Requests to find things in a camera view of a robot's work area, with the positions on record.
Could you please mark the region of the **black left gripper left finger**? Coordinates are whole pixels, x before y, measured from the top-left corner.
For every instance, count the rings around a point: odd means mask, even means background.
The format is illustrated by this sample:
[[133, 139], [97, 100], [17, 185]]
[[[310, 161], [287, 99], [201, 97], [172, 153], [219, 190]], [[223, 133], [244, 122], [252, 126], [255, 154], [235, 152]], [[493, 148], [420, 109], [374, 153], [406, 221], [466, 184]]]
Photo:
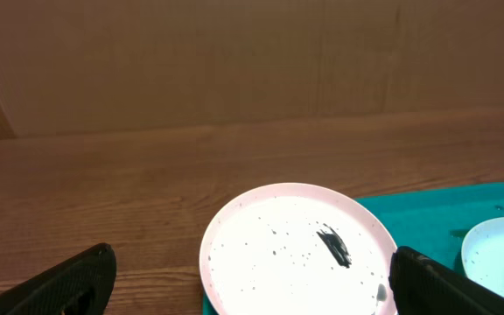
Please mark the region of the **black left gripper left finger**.
[[99, 243], [0, 294], [0, 315], [102, 315], [116, 280], [116, 255]]

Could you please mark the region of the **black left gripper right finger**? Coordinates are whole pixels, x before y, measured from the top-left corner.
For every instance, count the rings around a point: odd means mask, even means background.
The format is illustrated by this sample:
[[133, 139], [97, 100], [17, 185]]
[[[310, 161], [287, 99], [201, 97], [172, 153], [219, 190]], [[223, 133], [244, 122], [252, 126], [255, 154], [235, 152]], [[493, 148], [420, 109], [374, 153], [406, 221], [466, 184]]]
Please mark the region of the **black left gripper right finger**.
[[399, 315], [504, 315], [504, 297], [410, 247], [392, 255], [388, 281]]

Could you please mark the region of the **light blue plate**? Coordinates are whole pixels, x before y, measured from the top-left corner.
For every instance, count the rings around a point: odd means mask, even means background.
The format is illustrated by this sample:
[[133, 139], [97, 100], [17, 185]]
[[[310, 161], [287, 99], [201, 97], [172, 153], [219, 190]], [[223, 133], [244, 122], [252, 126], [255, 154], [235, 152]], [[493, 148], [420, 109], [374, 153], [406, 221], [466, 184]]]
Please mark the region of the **light blue plate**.
[[465, 275], [504, 297], [504, 217], [470, 229], [461, 247]]

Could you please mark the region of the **pink speckled plate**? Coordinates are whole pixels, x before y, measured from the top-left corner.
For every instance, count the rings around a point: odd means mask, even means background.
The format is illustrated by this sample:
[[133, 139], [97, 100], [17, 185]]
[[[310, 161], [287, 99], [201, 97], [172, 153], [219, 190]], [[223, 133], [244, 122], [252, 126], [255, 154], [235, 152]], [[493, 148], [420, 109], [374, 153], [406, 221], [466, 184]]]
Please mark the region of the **pink speckled plate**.
[[223, 206], [199, 249], [219, 314], [394, 314], [397, 246], [363, 205], [331, 189], [265, 185]]

